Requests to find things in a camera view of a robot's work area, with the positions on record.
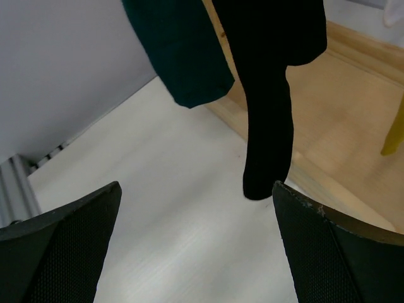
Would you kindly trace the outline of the yellow sock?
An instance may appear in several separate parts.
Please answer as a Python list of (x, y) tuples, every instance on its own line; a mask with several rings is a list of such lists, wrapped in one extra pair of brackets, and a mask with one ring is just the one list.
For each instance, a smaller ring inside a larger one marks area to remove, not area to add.
[(404, 138), (404, 98), (401, 98), (400, 106), (395, 119), (385, 137), (381, 150), (382, 156), (394, 154), (403, 142)]

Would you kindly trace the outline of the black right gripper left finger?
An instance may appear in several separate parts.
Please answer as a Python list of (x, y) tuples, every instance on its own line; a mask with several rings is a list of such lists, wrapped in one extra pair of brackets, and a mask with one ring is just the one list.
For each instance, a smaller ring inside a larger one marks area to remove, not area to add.
[(121, 203), (117, 181), (1, 229), (1, 302), (93, 302)]

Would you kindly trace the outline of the black sock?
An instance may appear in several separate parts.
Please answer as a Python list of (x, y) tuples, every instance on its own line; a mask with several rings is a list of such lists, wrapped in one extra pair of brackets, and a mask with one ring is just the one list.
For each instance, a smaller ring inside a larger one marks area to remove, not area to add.
[(247, 102), (244, 196), (269, 198), (287, 178), (294, 140), (286, 70), (327, 48), (322, 1), (215, 1)]

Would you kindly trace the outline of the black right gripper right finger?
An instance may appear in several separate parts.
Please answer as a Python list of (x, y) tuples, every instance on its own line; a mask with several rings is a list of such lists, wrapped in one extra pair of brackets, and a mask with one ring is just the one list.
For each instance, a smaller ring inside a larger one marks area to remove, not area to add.
[(273, 204), (299, 302), (403, 302), (403, 235), (278, 181)]

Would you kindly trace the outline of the dark green christmas sock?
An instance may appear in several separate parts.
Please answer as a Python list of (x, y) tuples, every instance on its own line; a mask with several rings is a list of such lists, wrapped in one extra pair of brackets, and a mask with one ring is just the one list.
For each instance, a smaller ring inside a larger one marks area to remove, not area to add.
[(192, 109), (228, 94), (234, 77), (201, 0), (126, 0), (122, 5), (177, 104)]

